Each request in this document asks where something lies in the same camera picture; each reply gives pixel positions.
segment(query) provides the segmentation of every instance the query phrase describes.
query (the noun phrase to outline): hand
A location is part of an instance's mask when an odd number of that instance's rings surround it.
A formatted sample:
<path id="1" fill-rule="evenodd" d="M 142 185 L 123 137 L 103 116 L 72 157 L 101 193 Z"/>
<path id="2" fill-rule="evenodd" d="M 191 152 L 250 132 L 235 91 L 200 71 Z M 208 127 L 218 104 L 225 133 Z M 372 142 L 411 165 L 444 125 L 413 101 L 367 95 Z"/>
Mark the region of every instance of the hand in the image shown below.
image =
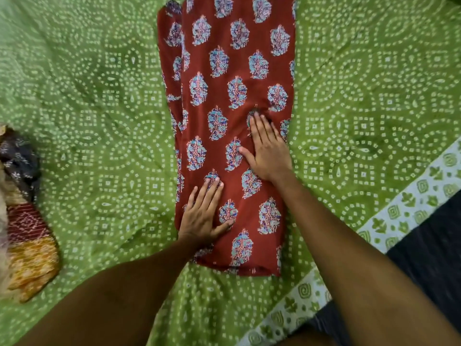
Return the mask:
<path id="1" fill-rule="evenodd" d="M 195 247 L 195 250 L 210 245 L 234 224 L 234 220 L 229 220 L 219 227 L 212 228 L 214 212 L 221 198 L 224 184 L 219 181 L 218 177 L 210 189 L 206 191 L 209 183 L 210 179 L 206 179 L 197 199 L 195 199 L 195 194 L 198 187 L 194 187 L 189 196 L 189 201 L 182 216 L 181 227 L 179 228 L 178 241 L 187 241 Z"/>
<path id="2" fill-rule="evenodd" d="M 269 124 L 265 116 L 255 113 L 250 119 L 250 129 L 256 157 L 244 147 L 239 147 L 238 151 L 261 179 L 275 183 L 277 178 L 293 170 L 288 146 L 274 123 Z"/>

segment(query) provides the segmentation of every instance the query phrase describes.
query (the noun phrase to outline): green bedsheet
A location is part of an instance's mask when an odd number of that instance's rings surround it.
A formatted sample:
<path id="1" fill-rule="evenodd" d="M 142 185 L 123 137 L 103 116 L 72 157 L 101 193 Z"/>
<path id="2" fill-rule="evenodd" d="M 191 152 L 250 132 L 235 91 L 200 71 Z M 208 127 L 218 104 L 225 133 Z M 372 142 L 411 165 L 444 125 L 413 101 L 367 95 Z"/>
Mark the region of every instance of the green bedsheet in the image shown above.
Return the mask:
<path id="1" fill-rule="evenodd" d="M 0 0 L 0 121 L 43 162 L 39 207 L 63 267 L 14 343 L 79 283 L 175 240 L 171 121 L 156 47 L 165 0 Z M 448 0 L 298 0 L 290 147 L 298 176 L 386 251 L 461 187 L 461 10 Z M 189 264 L 153 345 L 256 345 L 330 299 L 291 225 L 282 277 Z"/>

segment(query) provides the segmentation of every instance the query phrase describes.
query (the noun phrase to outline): green and white border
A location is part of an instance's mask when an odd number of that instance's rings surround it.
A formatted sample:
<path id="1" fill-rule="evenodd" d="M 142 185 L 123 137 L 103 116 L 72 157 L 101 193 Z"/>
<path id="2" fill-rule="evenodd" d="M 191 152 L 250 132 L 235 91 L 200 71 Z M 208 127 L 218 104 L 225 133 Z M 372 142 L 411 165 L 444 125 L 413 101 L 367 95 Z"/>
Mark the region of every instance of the green and white border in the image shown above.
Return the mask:
<path id="1" fill-rule="evenodd" d="M 386 252 L 461 189 L 461 137 L 424 173 L 362 226 L 358 233 Z M 331 299 L 316 267 L 236 346 L 273 345 L 295 331 Z"/>

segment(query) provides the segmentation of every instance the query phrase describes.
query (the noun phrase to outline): maroon kurta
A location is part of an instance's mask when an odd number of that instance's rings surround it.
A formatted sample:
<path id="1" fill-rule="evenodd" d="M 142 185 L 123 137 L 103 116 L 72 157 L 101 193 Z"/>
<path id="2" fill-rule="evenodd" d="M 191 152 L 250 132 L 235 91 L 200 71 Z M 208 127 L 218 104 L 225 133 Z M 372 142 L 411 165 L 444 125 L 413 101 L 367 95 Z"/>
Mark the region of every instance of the maroon kurta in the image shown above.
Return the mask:
<path id="1" fill-rule="evenodd" d="M 235 218 L 198 264 L 240 275 L 280 274 L 286 209 L 238 152 L 254 152 L 255 108 L 285 138 L 293 105 L 295 0 L 170 1 L 158 13 L 158 47 L 178 160 L 175 225 L 194 186 L 224 182 L 218 226 Z"/>

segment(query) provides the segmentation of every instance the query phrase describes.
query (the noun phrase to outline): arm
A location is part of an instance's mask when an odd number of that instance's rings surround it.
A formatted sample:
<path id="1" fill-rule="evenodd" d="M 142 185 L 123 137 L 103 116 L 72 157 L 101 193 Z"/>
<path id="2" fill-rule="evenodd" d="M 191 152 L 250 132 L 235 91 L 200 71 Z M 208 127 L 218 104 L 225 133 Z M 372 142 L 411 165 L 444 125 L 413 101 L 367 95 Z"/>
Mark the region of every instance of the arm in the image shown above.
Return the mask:
<path id="1" fill-rule="evenodd" d="M 233 224 L 212 229 L 223 190 L 216 179 L 189 197 L 178 240 L 150 257 L 106 269 L 79 285 L 35 325 L 17 346 L 144 346 L 155 315 L 194 253 Z"/>
<path id="2" fill-rule="evenodd" d="M 297 180 L 288 147 L 265 117 L 250 122 L 256 157 L 240 152 L 271 181 L 295 217 L 355 345 L 461 345 L 435 305 L 384 254 L 326 209 Z"/>

